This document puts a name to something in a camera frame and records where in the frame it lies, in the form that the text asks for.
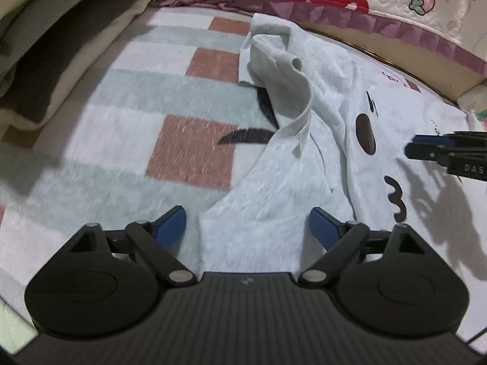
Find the black curved line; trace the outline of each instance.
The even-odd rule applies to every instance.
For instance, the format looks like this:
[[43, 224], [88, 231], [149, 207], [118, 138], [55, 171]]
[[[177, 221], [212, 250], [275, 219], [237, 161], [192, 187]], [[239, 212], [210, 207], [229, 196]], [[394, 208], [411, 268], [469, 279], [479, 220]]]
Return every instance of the black curved line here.
[[251, 127], [228, 133], [218, 144], [267, 144], [273, 135], [272, 130]]
[[402, 195], [403, 195], [402, 188], [399, 185], [399, 183], [392, 177], [384, 176], [384, 181], [386, 181], [386, 184], [394, 188], [394, 192], [390, 193], [387, 196], [389, 202], [399, 207], [399, 212], [394, 214], [394, 220], [396, 222], [403, 222], [406, 220], [406, 217], [408, 215], [408, 210], [406, 205], [402, 201]]
[[379, 113], [377, 112], [377, 106], [376, 106], [376, 102], [374, 100], [372, 100], [372, 98], [370, 97], [370, 94], [369, 92], [365, 91], [365, 93], [367, 94], [367, 99], [369, 99], [369, 107], [370, 107], [370, 112], [376, 112], [376, 115], [377, 117], [379, 116]]
[[482, 335], [485, 335], [486, 333], [487, 333], [487, 327], [485, 327], [480, 332], [476, 333], [473, 337], [468, 339], [466, 343], [469, 345], [470, 343], [476, 341], [478, 338], [482, 337]]
[[365, 93], [367, 94], [367, 99], [369, 99], [370, 112], [373, 112], [374, 105], [373, 105], [372, 99], [370, 98], [370, 94], [367, 91]]

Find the gray towel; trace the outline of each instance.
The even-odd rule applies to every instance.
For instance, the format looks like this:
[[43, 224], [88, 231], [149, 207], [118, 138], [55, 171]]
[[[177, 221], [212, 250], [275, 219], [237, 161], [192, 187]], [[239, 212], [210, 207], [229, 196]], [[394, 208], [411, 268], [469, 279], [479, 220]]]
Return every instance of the gray towel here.
[[0, 110], [40, 123], [51, 94], [76, 53], [137, 0], [84, 0], [53, 25], [20, 59]]
[[15, 70], [19, 59], [54, 23], [81, 1], [31, 0], [18, 15], [9, 14], [0, 21], [0, 37], [2, 28], [11, 22], [0, 41], [0, 96], [11, 84], [12, 70]]

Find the black eye print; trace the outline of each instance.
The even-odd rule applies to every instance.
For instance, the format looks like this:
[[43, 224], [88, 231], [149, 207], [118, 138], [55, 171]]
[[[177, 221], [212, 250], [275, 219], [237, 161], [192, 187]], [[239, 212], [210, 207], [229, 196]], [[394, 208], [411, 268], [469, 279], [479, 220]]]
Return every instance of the black eye print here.
[[355, 119], [355, 134], [362, 149], [369, 155], [376, 153], [376, 138], [367, 114], [360, 114]]
[[377, 106], [376, 106], [376, 102], [374, 100], [372, 100], [372, 98], [370, 97], [370, 94], [369, 92], [365, 92], [367, 94], [367, 99], [369, 99], [369, 108], [370, 108], [370, 112], [376, 112], [376, 115], [379, 116], [379, 113], [377, 112]]
[[272, 130], [250, 127], [228, 133], [218, 144], [267, 144], [273, 135]]

